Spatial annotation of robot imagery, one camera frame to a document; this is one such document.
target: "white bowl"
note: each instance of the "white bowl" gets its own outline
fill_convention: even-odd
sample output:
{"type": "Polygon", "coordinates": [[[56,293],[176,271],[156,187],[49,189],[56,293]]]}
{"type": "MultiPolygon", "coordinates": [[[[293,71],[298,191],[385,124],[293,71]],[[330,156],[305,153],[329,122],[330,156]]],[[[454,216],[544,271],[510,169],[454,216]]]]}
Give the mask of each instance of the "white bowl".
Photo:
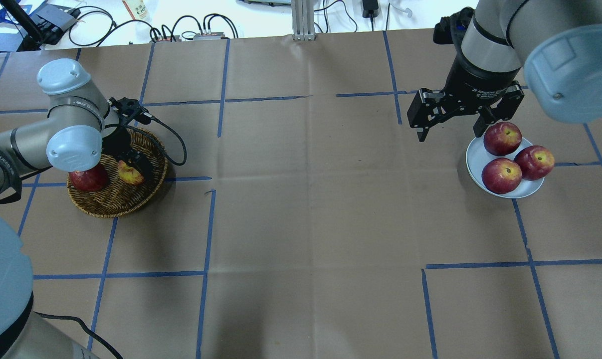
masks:
{"type": "MultiPolygon", "coordinates": [[[[469,146],[467,146],[467,153],[465,153],[465,161],[467,162],[467,170],[469,171],[469,175],[480,188],[485,190],[487,193],[502,198],[523,198],[533,194],[535,191],[538,191],[540,186],[542,186],[542,182],[545,181],[545,178],[537,179],[535,181],[527,181],[526,179],[523,179],[515,190],[505,194],[496,194],[488,190],[483,183],[483,168],[485,168],[489,162],[491,162],[493,159],[497,159],[499,156],[494,156],[487,152],[485,145],[483,144],[483,137],[484,136],[473,139],[473,141],[469,143],[469,146]]],[[[531,146],[531,142],[522,137],[522,143],[520,143],[518,149],[516,149],[515,152],[503,157],[513,161],[518,152],[529,146],[531,146]]]]}

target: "apple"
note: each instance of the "apple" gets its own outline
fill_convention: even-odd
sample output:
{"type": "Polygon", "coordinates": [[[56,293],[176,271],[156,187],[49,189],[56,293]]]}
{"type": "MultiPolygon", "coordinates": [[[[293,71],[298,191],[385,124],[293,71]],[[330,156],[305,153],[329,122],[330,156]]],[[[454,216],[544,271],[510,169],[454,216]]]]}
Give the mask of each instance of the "apple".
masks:
{"type": "Polygon", "coordinates": [[[496,194],[505,194],[515,190],[520,184],[522,170],[516,162],[500,157],[483,168],[482,178],[488,190],[496,194]]]}
{"type": "Polygon", "coordinates": [[[102,164],[97,164],[87,171],[70,172],[68,177],[79,191],[100,191],[108,185],[108,173],[102,164]]]}
{"type": "Polygon", "coordinates": [[[554,154],[543,146],[529,146],[518,152],[514,161],[522,170],[522,178],[527,181],[539,180],[554,169],[554,154]]]}
{"type": "Polygon", "coordinates": [[[505,156],[518,149],[522,142],[520,129],[511,122],[499,122],[485,132],[483,143],[487,152],[505,156]]]}
{"type": "Polygon", "coordinates": [[[139,186],[146,180],[143,175],[139,173],[139,171],[135,170],[135,168],[131,166],[128,166],[128,164],[122,160],[119,160],[117,169],[119,171],[119,178],[121,178],[121,181],[126,182],[127,184],[139,186]]]}

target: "power adapter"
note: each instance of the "power adapter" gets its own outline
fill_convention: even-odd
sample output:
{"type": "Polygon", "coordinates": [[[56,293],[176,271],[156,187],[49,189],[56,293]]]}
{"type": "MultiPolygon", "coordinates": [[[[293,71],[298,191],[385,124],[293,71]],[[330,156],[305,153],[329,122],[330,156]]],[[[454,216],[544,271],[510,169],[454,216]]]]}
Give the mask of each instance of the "power adapter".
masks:
{"type": "Polygon", "coordinates": [[[378,0],[363,0],[363,17],[374,18],[379,15],[378,0]]]}

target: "metal post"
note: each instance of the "metal post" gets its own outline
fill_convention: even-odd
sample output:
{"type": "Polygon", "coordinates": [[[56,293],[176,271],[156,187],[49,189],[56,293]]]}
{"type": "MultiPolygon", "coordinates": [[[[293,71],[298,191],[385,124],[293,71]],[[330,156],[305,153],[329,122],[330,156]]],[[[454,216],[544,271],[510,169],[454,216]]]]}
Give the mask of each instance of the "metal post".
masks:
{"type": "Polygon", "coordinates": [[[292,0],[292,29],[295,40],[316,39],[312,0],[292,0]]]}

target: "brown basket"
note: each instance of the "brown basket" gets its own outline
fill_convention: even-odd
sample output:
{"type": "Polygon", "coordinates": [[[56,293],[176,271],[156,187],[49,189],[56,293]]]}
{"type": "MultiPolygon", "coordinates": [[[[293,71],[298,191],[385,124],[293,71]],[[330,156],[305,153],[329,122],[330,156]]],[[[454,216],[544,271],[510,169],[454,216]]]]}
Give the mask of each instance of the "brown basket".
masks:
{"type": "MultiPolygon", "coordinates": [[[[139,129],[152,137],[164,149],[164,145],[151,132],[139,129]]],[[[154,166],[153,177],[139,186],[127,184],[119,178],[117,161],[109,155],[102,155],[100,163],[108,172],[109,184],[100,191],[79,191],[68,178],[68,194],[70,199],[82,212],[99,218],[114,218],[132,213],[146,204],[161,187],[166,179],[168,161],[163,153],[150,139],[133,130],[130,133],[130,145],[137,151],[143,152],[154,166]]]]}

